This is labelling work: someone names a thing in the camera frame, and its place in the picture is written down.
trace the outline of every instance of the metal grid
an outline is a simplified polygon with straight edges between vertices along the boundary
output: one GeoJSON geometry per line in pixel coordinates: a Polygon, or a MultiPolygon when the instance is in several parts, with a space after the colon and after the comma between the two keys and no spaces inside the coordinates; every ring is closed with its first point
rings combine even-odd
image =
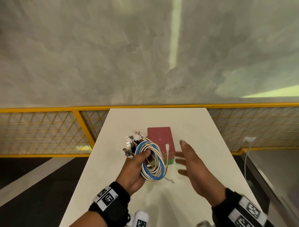
{"type": "Polygon", "coordinates": [[[81,111],[87,127],[89,128],[92,136],[96,140],[103,127],[104,121],[109,111],[81,111]]]}
{"type": "Polygon", "coordinates": [[[208,111],[231,152],[249,147],[244,137],[256,137],[252,147],[299,146],[299,107],[208,111]]]}
{"type": "Polygon", "coordinates": [[[0,154],[82,154],[91,147],[72,112],[0,113],[0,154]]]}

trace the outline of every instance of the yellow metal bar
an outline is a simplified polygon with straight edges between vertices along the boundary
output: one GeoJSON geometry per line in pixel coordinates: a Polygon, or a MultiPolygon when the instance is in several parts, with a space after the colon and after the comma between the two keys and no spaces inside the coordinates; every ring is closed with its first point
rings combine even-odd
{"type": "Polygon", "coordinates": [[[0,155],[0,158],[78,158],[89,157],[90,154],[40,154],[40,155],[0,155]]]}
{"type": "Polygon", "coordinates": [[[202,107],[202,108],[212,109],[212,108],[258,108],[258,107],[294,107],[294,106],[299,106],[299,102],[2,108],[2,109],[0,109],[0,113],[50,112],[50,111],[95,111],[95,110],[110,110],[112,108],[200,108],[200,107],[202,107]]]}
{"type": "Polygon", "coordinates": [[[84,118],[82,117],[82,114],[78,110],[73,110],[73,113],[74,113],[75,117],[77,118],[77,121],[79,122],[82,130],[84,131],[84,133],[89,141],[90,146],[93,148],[94,144],[95,144],[94,137],[92,136],[89,128],[87,127],[86,122],[85,122],[84,118]]]}
{"type": "MultiPolygon", "coordinates": [[[[262,151],[262,150],[294,150],[299,147],[252,147],[251,151],[262,151]]],[[[232,155],[241,155],[243,152],[249,151],[249,147],[242,147],[238,152],[231,152],[232,155]]]]}

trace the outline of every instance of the person's left hand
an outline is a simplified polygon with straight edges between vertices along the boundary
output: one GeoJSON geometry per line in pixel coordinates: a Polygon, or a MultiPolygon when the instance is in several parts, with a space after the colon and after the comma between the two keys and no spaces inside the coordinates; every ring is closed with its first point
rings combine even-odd
{"type": "Polygon", "coordinates": [[[144,184],[145,179],[140,175],[142,163],[150,156],[151,150],[136,155],[134,158],[127,158],[120,174],[116,178],[116,182],[119,183],[129,195],[133,195],[144,184]]]}

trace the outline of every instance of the person's right hand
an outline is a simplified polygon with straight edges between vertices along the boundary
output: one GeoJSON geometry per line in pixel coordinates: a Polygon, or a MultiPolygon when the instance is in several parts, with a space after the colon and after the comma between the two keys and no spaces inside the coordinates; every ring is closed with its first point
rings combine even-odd
{"type": "Polygon", "coordinates": [[[182,152],[176,152],[176,163],[186,166],[186,170],[178,170],[179,174],[190,179],[191,185],[197,194],[203,196],[212,207],[225,200],[225,187],[208,170],[203,161],[198,157],[193,148],[183,140],[180,140],[182,152]]]}

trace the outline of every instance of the red notebook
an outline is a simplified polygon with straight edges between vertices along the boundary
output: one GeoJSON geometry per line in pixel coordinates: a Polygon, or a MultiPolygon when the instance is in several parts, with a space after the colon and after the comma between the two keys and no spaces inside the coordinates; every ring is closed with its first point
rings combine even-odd
{"type": "Polygon", "coordinates": [[[163,152],[163,156],[166,158],[166,143],[169,143],[169,156],[168,159],[174,158],[176,149],[174,148],[173,138],[170,127],[159,127],[159,128],[147,128],[147,137],[156,143],[160,150],[163,152]]]}

